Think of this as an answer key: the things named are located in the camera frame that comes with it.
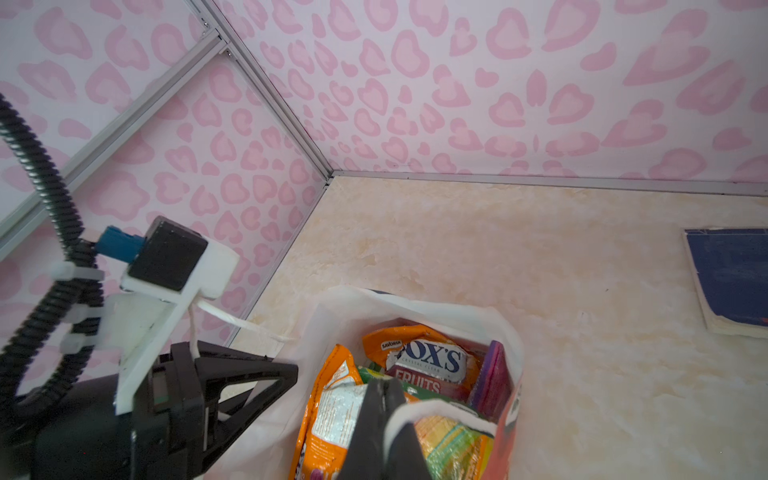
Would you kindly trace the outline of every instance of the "pink heart patterned wall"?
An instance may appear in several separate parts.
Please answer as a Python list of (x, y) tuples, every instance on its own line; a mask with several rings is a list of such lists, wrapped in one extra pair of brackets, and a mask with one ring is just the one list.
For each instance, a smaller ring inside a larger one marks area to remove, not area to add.
[[(0, 92), (61, 168), (192, 48), (181, 0), (3, 0)], [(0, 219), (32, 191), (0, 142)]]
[(218, 0), (335, 168), (768, 182), (768, 2)]
[[(143, 235), (164, 215), (234, 248), (240, 264), (216, 304), (243, 316), (323, 185), (235, 64), (217, 57), (77, 190), (74, 201), (97, 234), (116, 225)], [(3, 342), (47, 291), (48, 271), (61, 258), (46, 225), (0, 262)], [(108, 273), (106, 293), (116, 293), (124, 264), (100, 260)], [(197, 310), (196, 319), (202, 340), (223, 344), (231, 333), (207, 313)], [(189, 339), (188, 322), (171, 339)], [(94, 354), (86, 378), (115, 372), (117, 360), (115, 352)], [(45, 347), (27, 387), (42, 382), (57, 362), (56, 348)]]

